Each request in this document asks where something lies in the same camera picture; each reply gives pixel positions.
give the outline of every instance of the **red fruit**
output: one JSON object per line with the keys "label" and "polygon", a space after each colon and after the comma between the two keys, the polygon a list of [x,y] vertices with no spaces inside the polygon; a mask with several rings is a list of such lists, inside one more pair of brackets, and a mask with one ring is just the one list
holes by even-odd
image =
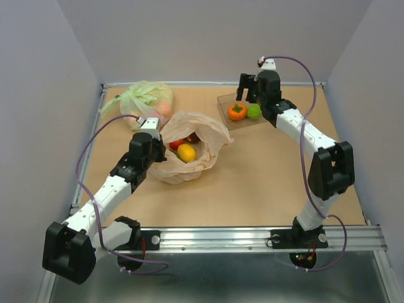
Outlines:
{"label": "red fruit", "polygon": [[170,143],[170,148],[171,148],[172,150],[177,150],[177,149],[178,149],[178,146],[180,146],[181,144],[184,144],[184,143],[185,143],[185,139],[180,139],[180,140],[171,142],[171,143]]}

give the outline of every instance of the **gray wall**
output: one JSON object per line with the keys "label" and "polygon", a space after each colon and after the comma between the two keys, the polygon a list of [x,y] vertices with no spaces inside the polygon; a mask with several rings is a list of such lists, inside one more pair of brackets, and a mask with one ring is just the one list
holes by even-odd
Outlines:
{"label": "gray wall", "polygon": [[380,223],[404,290],[404,2],[374,0],[326,84],[341,138],[355,150],[356,188]]}
{"label": "gray wall", "polygon": [[[102,83],[238,81],[262,55],[325,81],[371,0],[58,0]],[[283,81],[309,79],[278,62]]]}
{"label": "gray wall", "polygon": [[0,41],[0,302],[36,302],[99,82],[55,0],[3,3]]}

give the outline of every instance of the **yellow fruit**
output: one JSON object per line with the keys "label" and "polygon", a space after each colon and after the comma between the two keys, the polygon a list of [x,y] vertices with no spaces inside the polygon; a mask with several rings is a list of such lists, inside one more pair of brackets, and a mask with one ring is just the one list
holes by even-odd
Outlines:
{"label": "yellow fruit", "polygon": [[179,158],[185,163],[196,160],[196,151],[189,144],[181,144],[177,150]]}

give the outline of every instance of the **cardboard surface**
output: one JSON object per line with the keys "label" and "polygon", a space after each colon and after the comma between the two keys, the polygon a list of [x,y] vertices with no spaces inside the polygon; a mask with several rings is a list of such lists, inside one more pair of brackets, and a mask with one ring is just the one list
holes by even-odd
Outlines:
{"label": "cardboard surface", "polygon": [[[127,88],[110,88],[106,102]],[[174,87],[174,111],[202,112],[220,120],[217,97],[234,93],[234,87]],[[305,113],[312,102],[312,88],[286,86],[283,97]],[[119,106],[101,123],[120,114]],[[317,106],[309,120],[337,139],[324,98],[318,90]],[[221,150],[216,165],[199,179],[170,185],[149,174],[142,185],[121,203],[104,223],[124,215],[153,227],[209,227],[291,225],[303,209],[307,196],[302,181],[299,146],[270,123],[235,129],[235,140]],[[127,152],[133,135],[124,121],[113,122],[95,142],[86,184],[93,192]],[[82,203],[88,200],[83,195]],[[365,223],[354,187],[334,204],[330,213],[348,225]],[[338,225],[336,220],[325,222]]]}

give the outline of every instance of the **white plastic bag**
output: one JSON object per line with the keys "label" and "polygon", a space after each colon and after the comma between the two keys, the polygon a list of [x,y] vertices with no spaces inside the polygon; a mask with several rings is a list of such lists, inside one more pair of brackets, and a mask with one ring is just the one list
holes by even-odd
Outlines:
{"label": "white plastic bag", "polygon": [[[116,96],[100,110],[101,116],[111,110],[119,102],[122,114],[131,114],[147,119],[156,117],[163,126],[172,115],[173,93],[171,87],[160,82],[140,81]],[[125,117],[124,120],[133,131],[140,128],[135,119]]]}
{"label": "white plastic bag", "polygon": [[158,180],[169,184],[196,179],[202,171],[213,167],[220,149],[233,142],[223,123],[199,112],[175,113],[160,134],[163,142],[168,146],[170,142],[186,138],[193,132],[201,140],[200,148],[196,149],[197,160],[184,163],[175,153],[167,149],[165,151],[167,161],[154,163],[148,172]]}

